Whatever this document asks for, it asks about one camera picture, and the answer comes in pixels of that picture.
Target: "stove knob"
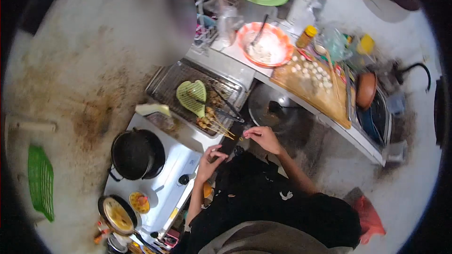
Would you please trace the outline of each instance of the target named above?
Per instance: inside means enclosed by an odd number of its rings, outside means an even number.
[[[179,178],[179,183],[182,184],[182,185],[187,185],[187,184],[189,184],[189,181],[190,181],[189,175],[182,175],[182,176],[180,176],[180,178]]]

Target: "hand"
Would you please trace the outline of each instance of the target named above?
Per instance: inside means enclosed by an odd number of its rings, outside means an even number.
[[[279,155],[283,151],[278,138],[276,138],[275,133],[269,127],[252,127],[246,130],[243,136],[246,139],[251,138],[261,145],[263,149],[275,155]]]
[[[195,182],[205,183],[213,174],[215,169],[228,157],[228,155],[217,151],[221,145],[210,146],[204,155],[199,160],[198,174],[196,175]],[[210,161],[213,157],[217,156],[217,160],[213,163]]]

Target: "green plastic basket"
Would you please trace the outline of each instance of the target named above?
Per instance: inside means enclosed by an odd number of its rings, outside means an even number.
[[[28,183],[34,209],[53,222],[53,168],[42,147],[28,148]]]

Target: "wok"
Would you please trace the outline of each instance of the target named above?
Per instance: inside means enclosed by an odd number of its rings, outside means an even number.
[[[114,208],[116,208],[117,213],[120,214],[120,218],[113,218],[106,212],[106,205],[107,204],[115,204]],[[154,249],[154,246],[146,242],[141,234],[136,230],[138,225],[138,216],[139,214],[135,213],[132,209],[132,207],[121,197],[118,195],[109,195],[109,196],[102,196],[97,201],[97,206],[99,209],[100,217],[105,221],[105,224],[110,228],[111,231],[122,235],[122,236],[131,236],[135,235],[135,237],[141,241],[145,246],[149,247],[151,250]],[[130,230],[124,230],[123,228],[120,228],[118,226],[117,220],[120,219],[124,222],[130,222],[132,225],[130,226]],[[153,238],[156,238],[158,233],[151,233],[150,236]]]

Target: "white stove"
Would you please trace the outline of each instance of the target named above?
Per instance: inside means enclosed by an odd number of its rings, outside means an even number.
[[[162,142],[166,161],[161,173],[153,179],[127,180],[116,182],[110,175],[107,179],[104,195],[116,194],[128,202],[130,193],[141,191],[149,197],[151,209],[141,215],[142,228],[138,229],[143,238],[152,243],[154,238],[150,233],[166,233],[165,226],[187,188],[188,179],[195,176],[201,154],[193,151],[168,134],[155,127],[150,121],[139,114],[134,114],[127,130],[147,129],[153,132]],[[118,179],[121,175],[112,168],[112,173]]]

